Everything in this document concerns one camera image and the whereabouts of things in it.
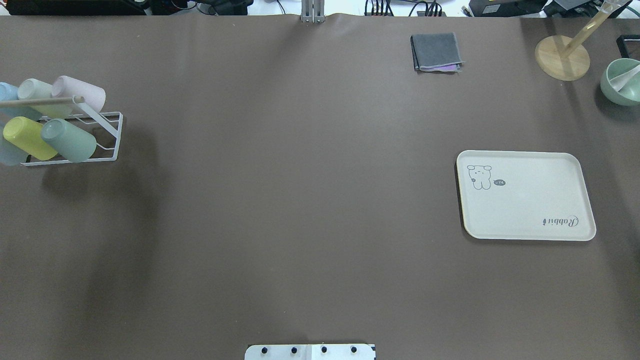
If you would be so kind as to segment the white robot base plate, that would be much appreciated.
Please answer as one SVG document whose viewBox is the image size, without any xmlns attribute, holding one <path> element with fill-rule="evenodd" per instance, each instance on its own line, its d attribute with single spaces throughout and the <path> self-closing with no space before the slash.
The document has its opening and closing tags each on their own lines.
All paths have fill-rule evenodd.
<svg viewBox="0 0 640 360">
<path fill-rule="evenodd" d="M 254 344 L 245 360 L 376 360 L 374 345 L 366 343 Z"/>
</svg>

